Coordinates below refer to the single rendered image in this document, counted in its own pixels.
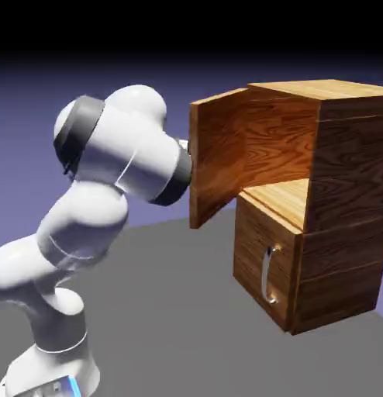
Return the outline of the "wooden cabinet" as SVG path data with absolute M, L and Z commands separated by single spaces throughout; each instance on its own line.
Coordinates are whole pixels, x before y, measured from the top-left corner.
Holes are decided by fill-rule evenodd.
M 239 194 L 302 231 L 290 334 L 371 311 L 383 275 L 383 87 L 246 87 Z

